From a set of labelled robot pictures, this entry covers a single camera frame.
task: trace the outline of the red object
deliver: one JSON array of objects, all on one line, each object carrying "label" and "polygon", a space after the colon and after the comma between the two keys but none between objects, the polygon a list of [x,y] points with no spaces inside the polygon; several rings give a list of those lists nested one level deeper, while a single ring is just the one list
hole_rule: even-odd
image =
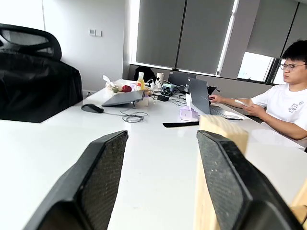
[{"label": "red object", "polygon": [[128,85],[124,85],[121,89],[122,92],[131,92],[132,88]]}]

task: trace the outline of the glasses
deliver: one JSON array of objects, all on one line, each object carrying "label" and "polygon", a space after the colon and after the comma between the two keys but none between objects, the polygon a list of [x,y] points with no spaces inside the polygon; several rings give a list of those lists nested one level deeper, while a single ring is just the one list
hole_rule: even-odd
[{"label": "glasses", "polygon": [[305,66],[305,65],[307,65],[307,64],[303,64],[303,65],[292,65],[292,64],[290,64],[290,65],[286,65],[286,64],[280,64],[280,68],[282,69],[282,70],[289,70],[290,72],[295,68],[295,67],[298,67],[298,66]]}]

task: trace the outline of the smartphone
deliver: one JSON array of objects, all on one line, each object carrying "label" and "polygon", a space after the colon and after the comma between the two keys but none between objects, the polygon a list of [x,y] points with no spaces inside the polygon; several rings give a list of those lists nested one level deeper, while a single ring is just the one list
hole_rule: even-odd
[{"label": "smartphone", "polygon": [[239,100],[235,100],[235,102],[237,102],[237,103],[240,103],[240,104],[242,104],[242,105],[244,105],[244,106],[246,106],[246,107],[249,107],[249,105],[248,104],[246,104],[246,103],[244,103],[244,102],[241,102],[241,101],[239,101]]}]

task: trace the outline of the bottle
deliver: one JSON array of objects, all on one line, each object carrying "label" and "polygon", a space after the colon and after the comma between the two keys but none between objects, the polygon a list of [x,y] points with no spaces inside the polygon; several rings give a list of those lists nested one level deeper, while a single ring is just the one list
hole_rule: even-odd
[{"label": "bottle", "polygon": [[136,82],[136,90],[144,90],[145,89],[145,82],[144,82],[144,73],[139,72],[139,79]]},{"label": "bottle", "polygon": [[156,84],[158,86],[158,89],[162,89],[164,74],[163,73],[157,73],[157,79],[158,78],[159,78],[159,81]]}]

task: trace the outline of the printed graphic on shirt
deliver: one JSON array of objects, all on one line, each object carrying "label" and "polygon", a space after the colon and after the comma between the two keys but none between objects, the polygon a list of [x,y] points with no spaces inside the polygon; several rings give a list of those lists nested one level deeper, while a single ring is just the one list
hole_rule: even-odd
[{"label": "printed graphic on shirt", "polygon": [[288,110],[289,110],[290,113],[293,113],[295,110],[297,110],[299,105],[303,105],[303,104],[304,104],[303,101],[301,101],[299,104],[294,103],[293,105],[291,105],[291,107]]}]

